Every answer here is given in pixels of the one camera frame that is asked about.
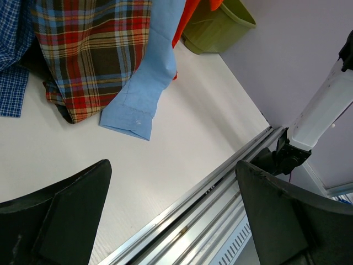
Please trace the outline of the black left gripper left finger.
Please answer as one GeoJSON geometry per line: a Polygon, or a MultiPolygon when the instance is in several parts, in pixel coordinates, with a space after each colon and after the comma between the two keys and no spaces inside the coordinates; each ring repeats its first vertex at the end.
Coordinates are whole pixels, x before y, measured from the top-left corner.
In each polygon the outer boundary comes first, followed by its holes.
{"type": "Polygon", "coordinates": [[[88,264],[112,168],[101,160],[1,203],[1,264],[88,264]]]}

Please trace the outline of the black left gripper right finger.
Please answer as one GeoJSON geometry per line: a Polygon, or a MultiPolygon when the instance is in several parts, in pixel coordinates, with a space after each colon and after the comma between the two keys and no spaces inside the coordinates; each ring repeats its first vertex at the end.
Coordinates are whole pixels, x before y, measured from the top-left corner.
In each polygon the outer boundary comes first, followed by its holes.
{"type": "Polygon", "coordinates": [[[236,178],[261,264],[352,264],[352,205],[245,161],[236,178]]]}

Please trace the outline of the light blue shirt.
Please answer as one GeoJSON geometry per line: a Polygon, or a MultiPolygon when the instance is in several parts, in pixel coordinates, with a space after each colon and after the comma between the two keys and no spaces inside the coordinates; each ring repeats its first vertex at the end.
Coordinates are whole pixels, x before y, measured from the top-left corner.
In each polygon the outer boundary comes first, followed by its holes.
{"type": "Polygon", "coordinates": [[[150,140],[159,98],[177,73],[172,41],[184,7],[185,1],[153,1],[145,56],[102,111],[101,127],[150,140]]]}

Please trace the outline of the red brown plaid shirt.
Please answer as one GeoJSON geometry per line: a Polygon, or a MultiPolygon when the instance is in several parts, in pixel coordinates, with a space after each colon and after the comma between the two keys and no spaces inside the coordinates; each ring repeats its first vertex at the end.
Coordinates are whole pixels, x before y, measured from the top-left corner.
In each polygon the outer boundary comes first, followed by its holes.
{"type": "Polygon", "coordinates": [[[34,32],[51,76],[46,98],[76,124],[100,113],[146,53],[151,1],[35,1],[34,32]]]}

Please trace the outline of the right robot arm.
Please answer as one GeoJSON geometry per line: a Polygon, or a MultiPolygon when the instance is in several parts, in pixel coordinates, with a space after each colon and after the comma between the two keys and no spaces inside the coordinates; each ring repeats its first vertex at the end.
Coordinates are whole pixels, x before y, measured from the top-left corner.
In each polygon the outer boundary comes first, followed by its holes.
{"type": "Polygon", "coordinates": [[[351,264],[352,206],[278,178],[311,155],[319,138],[352,105],[352,36],[296,121],[235,173],[261,264],[351,264]]]}

